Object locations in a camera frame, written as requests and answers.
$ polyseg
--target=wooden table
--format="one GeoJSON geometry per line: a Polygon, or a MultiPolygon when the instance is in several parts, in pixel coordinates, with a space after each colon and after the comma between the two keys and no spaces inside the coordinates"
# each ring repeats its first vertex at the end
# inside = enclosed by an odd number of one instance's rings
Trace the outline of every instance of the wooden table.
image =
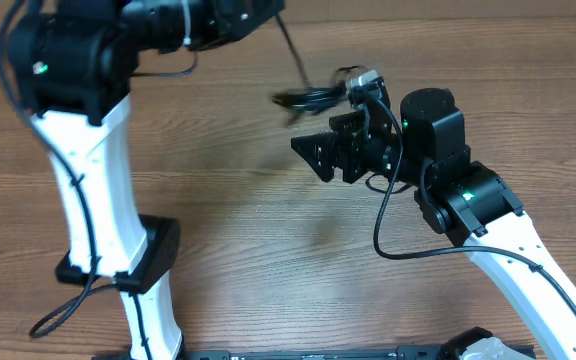
{"type": "MultiPolygon", "coordinates": [[[[450,88],[474,159],[513,187],[576,284],[576,19],[291,31],[318,84],[339,66],[375,67],[395,109],[418,88],[450,88]]],[[[147,54],[142,63],[173,70],[190,60],[147,54]]],[[[511,344],[534,343],[464,256],[377,257],[371,235],[380,195],[360,183],[321,183],[289,146],[347,108],[286,128],[269,96],[296,86],[273,26],[201,54],[192,76],[133,82],[134,190],[141,212],[183,223],[172,291],[189,348],[377,348],[442,342],[475,325],[511,344]]],[[[424,223],[411,192],[393,198],[382,234],[391,252],[449,245],[424,223]]],[[[0,91],[0,359],[89,359],[129,346],[114,293],[88,299],[48,338],[28,339],[37,319],[79,291],[53,275],[68,244],[44,151],[0,91]]]]}

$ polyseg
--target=black bracket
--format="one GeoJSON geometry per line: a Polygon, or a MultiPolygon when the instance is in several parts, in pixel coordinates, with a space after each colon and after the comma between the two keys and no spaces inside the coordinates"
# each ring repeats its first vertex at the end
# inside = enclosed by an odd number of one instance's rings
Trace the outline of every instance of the black bracket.
{"type": "MultiPolygon", "coordinates": [[[[277,351],[260,353],[199,351],[189,352],[185,360],[453,360],[452,358],[440,357],[443,354],[444,346],[400,345],[383,350],[277,351]]],[[[512,346],[511,348],[529,358],[536,359],[532,346],[512,346]]]]}
{"type": "Polygon", "coordinates": [[[492,337],[492,333],[478,326],[464,331],[441,346],[438,360],[458,360],[468,347],[479,340],[492,337]]]}
{"type": "Polygon", "coordinates": [[[435,185],[429,192],[436,202],[435,209],[421,201],[419,191],[415,201],[429,224],[433,216],[445,221],[446,235],[454,246],[462,246],[471,234],[487,234],[486,224],[508,213],[523,214],[523,204],[510,186],[478,161],[470,164],[461,179],[435,185]]]}
{"type": "MultiPolygon", "coordinates": [[[[132,274],[117,273],[114,281],[119,291],[144,294],[172,268],[177,257],[181,228],[175,219],[149,215],[140,215],[139,219],[146,228],[146,252],[132,274]]],[[[64,284],[84,286],[88,281],[88,274],[70,264],[69,253],[57,265],[55,275],[64,284]]]]}

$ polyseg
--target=black cable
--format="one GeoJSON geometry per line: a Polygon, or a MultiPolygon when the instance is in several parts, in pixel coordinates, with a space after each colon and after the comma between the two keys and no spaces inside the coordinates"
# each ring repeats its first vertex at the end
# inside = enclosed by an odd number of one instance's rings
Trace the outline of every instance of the black cable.
{"type": "Polygon", "coordinates": [[[301,61],[301,57],[299,53],[297,53],[297,49],[295,49],[295,45],[292,43],[292,39],[290,38],[290,34],[288,33],[288,29],[286,28],[286,24],[281,19],[279,14],[275,15],[277,19],[277,24],[279,24],[279,28],[281,32],[284,34],[284,38],[286,38],[286,43],[288,43],[288,48],[290,48],[290,52],[292,53],[292,57],[295,59],[295,63],[297,64],[297,70],[299,71],[299,76],[301,76],[301,81],[304,84],[306,89],[312,88],[312,84],[310,79],[308,79],[308,74],[306,74],[306,69],[304,68],[304,63],[301,61]]]}
{"type": "Polygon", "coordinates": [[[346,86],[340,83],[332,88],[309,88],[308,90],[288,90],[275,94],[272,101],[297,115],[310,113],[319,115],[337,106],[346,95],[346,86]]]}
{"type": "Polygon", "coordinates": [[[192,65],[186,70],[178,71],[178,72],[171,72],[171,73],[134,73],[131,77],[163,77],[163,78],[178,78],[184,77],[189,75],[197,68],[197,64],[199,64],[199,55],[197,55],[196,51],[192,52],[194,60],[192,65]]]}
{"type": "Polygon", "coordinates": [[[141,337],[141,346],[146,351],[146,358],[152,360],[152,354],[150,353],[150,346],[148,346],[148,338],[146,337],[146,329],[144,328],[144,318],[141,313],[141,305],[139,305],[139,298],[137,294],[130,294],[135,303],[135,311],[137,312],[137,324],[139,326],[139,336],[141,337]]]}
{"type": "MultiPolygon", "coordinates": [[[[370,180],[372,180],[372,178],[374,178],[375,176],[378,176],[378,175],[377,175],[377,174],[372,174],[372,175],[370,175],[370,176],[368,177],[368,179],[366,179],[366,182],[365,182],[366,187],[368,188],[368,190],[374,191],[374,192],[376,192],[376,193],[385,194],[385,193],[386,193],[386,190],[378,189],[378,188],[372,186],[372,184],[370,183],[370,180]]],[[[401,194],[402,192],[410,189],[411,187],[412,187],[412,185],[406,184],[406,185],[400,187],[399,189],[395,190],[395,192],[393,192],[393,195],[401,194]]]]}
{"type": "MultiPolygon", "coordinates": [[[[106,290],[112,290],[112,289],[117,289],[117,287],[114,284],[103,285],[103,286],[100,286],[98,288],[94,288],[94,289],[90,290],[88,292],[87,296],[92,296],[95,294],[99,294],[100,292],[104,292],[106,290]]],[[[77,301],[77,299],[79,299],[79,296],[76,296],[76,297],[68,300],[68,302],[66,302],[65,304],[63,304],[60,307],[56,308],[55,310],[51,311],[48,315],[44,316],[41,320],[39,320],[31,328],[30,332],[32,332],[32,333],[36,332],[45,323],[50,321],[50,319],[54,318],[55,316],[59,315],[60,313],[64,312],[66,309],[68,309],[68,307],[72,306],[72,304],[74,304],[77,301]]]]}
{"type": "Polygon", "coordinates": [[[15,112],[21,118],[22,122],[26,124],[26,126],[30,127],[32,133],[39,139],[41,144],[48,149],[50,153],[52,153],[57,161],[62,165],[66,173],[71,179],[71,186],[75,189],[77,193],[77,197],[79,198],[79,203],[81,204],[81,211],[84,215],[84,221],[86,223],[86,231],[88,233],[88,244],[90,246],[90,273],[88,276],[88,281],[86,282],[84,289],[82,290],[79,297],[72,302],[68,302],[68,306],[61,306],[61,311],[51,313],[53,316],[44,318],[37,325],[33,326],[30,329],[28,335],[32,338],[40,338],[43,336],[48,335],[59,326],[61,326],[68,318],[79,308],[81,303],[84,299],[90,294],[92,284],[95,281],[95,274],[97,272],[97,265],[99,263],[99,258],[97,257],[97,246],[95,242],[95,232],[92,223],[92,217],[90,215],[90,209],[88,207],[88,202],[86,201],[86,197],[84,195],[83,189],[81,188],[81,181],[83,180],[83,175],[77,176],[74,169],[66,160],[63,154],[61,154],[55,145],[53,145],[40,131],[37,129],[36,125],[32,122],[28,114],[26,113],[26,109],[21,105],[19,100],[17,100],[12,87],[10,86],[10,82],[6,76],[5,68],[4,68],[4,57],[6,53],[6,45],[7,45],[7,33],[10,25],[21,7],[23,6],[23,0],[16,0],[13,5],[10,7],[8,12],[6,13],[4,20],[0,27],[0,82],[1,87],[4,90],[4,93],[10,103],[12,104],[15,112]],[[54,323],[49,325],[47,328],[40,330],[40,327],[45,324],[48,320],[56,316],[57,314],[64,312],[54,323]]]}
{"type": "MultiPolygon", "coordinates": [[[[382,109],[384,109],[384,111],[386,111],[386,113],[388,113],[390,121],[393,123],[393,125],[395,126],[395,130],[397,131],[397,136],[399,137],[399,143],[400,143],[400,145],[403,144],[403,142],[402,142],[403,134],[401,132],[401,129],[399,128],[399,124],[397,124],[397,121],[396,121],[394,115],[392,114],[392,111],[390,111],[390,109],[388,109],[388,107],[386,107],[386,105],[383,102],[379,101],[378,99],[375,99],[372,95],[370,95],[369,97],[372,99],[372,101],[376,101],[379,104],[379,106],[381,106],[382,109]]],[[[401,165],[401,154],[403,154],[403,149],[401,149],[401,147],[403,147],[403,145],[400,146],[401,151],[399,153],[400,154],[399,160],[397,161],[397,165],[395,167],[395,172],[394,172],[393,178],[390,182],[390,185],[388,186],[388,190],[386,190],[384,200],[381,204],[381,208],[379,209],[379,214],[377,215],[377,221],[375,222],[375,230],[373,233],[373,245],[374,245],[375,251],[377,252],[377,254],[379,254],[379,256],[381,256],[385,259],[388,259],[388,260],[410,260],[410,259],[421,259],[421,258],[426,258],[426,257],[431,257],[431,256],[438,256],[438,255],[468,253],[468,252],[487,252],[487,253],[492,253],[492,254],[503,255],[503,256],[506,256],[506,257],[509,257],[509,258],[523,262],[524,264],[528,265],[528,268],[530,269],[530,271],[537,272],[541,276],[543,276],[543,278],[546,279],[546,281],[548,281],[548,283],[550,283],[550,285],[552,285],[552,287],[555,289],[555,291],[557,291],[559,296],[561,296],[561,298],[564,300],[566,305],[568,305],[568,307],[570,308],[570,310],[572,311],[572,313],[576,317],[576,305],[575,305],[575,303],[572,301],[572,299],[570,299],[568,294],[566,294],[566,291],[561,287],[561,285],[559,285],[557,280],[555,280],[552,277],[552,275],[550,275],[544,269],[544,267],[542,265],[539,265],[539,264],[535,263],[534,261],[526,258],[525,256],[516,254],[512,251],[493,248],[493,247],[487,247],[487,246],[462,246],[462,247],[455,247],[455,248],[443,248],[443,249],[436,249],[436,250],[420,251],[420,252],[407,253],[407,254],[388,254],[388,253],[384,252],[383,250],[381,250],[381,247],[379,246],[379,229],[381,227],[381,221],[382,221],[384,213],[386,211],[386,207],[388,206],[388,200],[390,199],[390,195],[392,194],[392,190],[394,188],[395,183],[397,182],[397,177],[399,175],[399,168],[401,165]]],[[[431,161],[429,159],[424,159],[424,165],[422,165],[423,175],[422,175],[420,180],[423,181],[423,179],[425,177],[425,171],[430,164],[431,164],[431,161]]],[[[421,182],[419,185],[420,185],[421,195],[422,195],[422,197],[424,197],[424,192],[426,192],[425,183],[421,182]]],[[[430,202],[430,199],[428,199],[427,194],[425,195],[424,201],[428,201],[428,204],[432,204],[430,202]]]]}
{"type": "Polygon", "coordinates": [[[330,79],[330,84],[332,86],[336,86],[337,84],[339,84],[340,81],[346,80],[345,78],[343,80],[339,79],[339,74],[343,74],[345,77],[348,77],[348,75],[350,73],[352,73],[354,70],[357,70],[357,69],[368,70],[368,68],[366,66],[363,66],[363,65],[353,65],[353,66],[340,67],[337,70],[335,70],[334,73],[332,73],[332,78],[330,79]]]}

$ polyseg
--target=white plastic piece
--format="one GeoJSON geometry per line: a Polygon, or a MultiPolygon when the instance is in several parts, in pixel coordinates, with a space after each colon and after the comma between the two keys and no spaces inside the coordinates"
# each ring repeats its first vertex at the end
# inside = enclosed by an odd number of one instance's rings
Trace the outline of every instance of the white plastic piece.
{"type": "Polygon", "coordinates": [[[379,76],[381,75],[379,75],[377,70],[367,71],[357,77],[348,79],[346,81],[346,88],[348,89],[348,91],[350,91],[353,88],[364,86],[372,81],[375,81],[376,79],[379,78],[379,76]]]}
{"type": "MultiPolygon", "coordinates": [[[[505,249],[543,265],[576,305],[575,286],[550,256],[526,213],[507,214],[486,229],[486,235],[473,234],[464,246],[505,249]]],[[[549,359],[576,359],[576,317],[549,282],[519,260],[484,252],[467,255],[499,287],[549,359]]]]}
{"type": "MultiPolygon", "coordinates": [[[[146,230],[141,225],[130,179],[126,144],[130,99],[124,98],[102,120],[90,126],[84,115],[48,111],[33,118],[41,131],[66,156],[81,181],[92,215],[101,257],[97,274],[114,277],[117,272],[132,273],[147,247],[146,230]]],[[[70,263],[90,271],[90,247],[81,204],[71,179],[51,156],[70,232],[70,263]]],[[[154,360],[174,360],[182,334],[172,310],[169,272],[144,295],[138,295],[148,344],[154,360]]],[[[131,356],[148,360],[141,346],[134,300],[121,293],[133,339],[131,356]]]]}
{"type": "Polygon", "coordinates": [[[530,360],[520,352],[504,345],[496,337],[481,339],[468,346],[466,351],[459,357],[460,360],[530,360]]]}
{"type": "MultiPolygon", "coordinates": [[[[176,359],[181,347],[181,330],[175,323],[170,295],[170,272],[167,272],[145,294],[137,295],[144,319],[144,332],[148,348],[154,360],[176,359]]],[[[130,356],[134,360],[148,360],[139,333],[139,321],[134,299],[128,293],[121,293],[126,317],[132,336],[130,356]]]]}
{"type": "Polygon", "coordinates": [[[190,15],[190,5],[188,0],[181,0],[181,6],[184,9],[184,23],[186,25],[186,33],[184,34],[184,46],[189,46],[192,43],[190,39],[190,30],[192,29],[192,16],[190,15]]]}
{"type": "MultiPolygon", "coordinates": [[[[102,120],[90,126],[80,114],[48,111],[34,117],[39,130],[66,156],[79,176],[95,229],[97,274],[131,273],[146,249],[146,230],[139,221],[130,180],[126,145],[130,99],[124,98],[102,120]]],[[[88,232],[71,179],[54,155],[51,162],[70,231],[70,263],[90,271],[88,232]]]]}

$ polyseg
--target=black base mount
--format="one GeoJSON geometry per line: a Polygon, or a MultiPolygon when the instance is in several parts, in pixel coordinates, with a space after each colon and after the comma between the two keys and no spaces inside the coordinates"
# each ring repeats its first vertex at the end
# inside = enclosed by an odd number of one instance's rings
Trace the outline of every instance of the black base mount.
{"type": "MultiPolygon", "coordinates": [[[[176,360],[458,360],[466,349],[493,334],[480,327],[455,336],[443,345],[400,345],[382,350],[322,350],[231,353],[229,351],[186,352],[182,343],[176,360]]],[[[512,346],[511,349],[531,359],[537,356],[532,345],[512,346]]],[[[130,354],[115,357],[93,357],[92,360],[133,360],[130,354]]]]}
{"type": "MultiPolygon", "coordinates": [[[[139,215],[139,219],[146,228],[148,247],[132,274],[117,273],[113,281],[119,291],[145,294],[172,268],[177,257],[181,228],[175,219],[149,215],[139,215]]],[[[84,286],[88,274],[72,266],[68,255],[66,253],[55,269],[57,280],[64,284],[84,286]]]]}

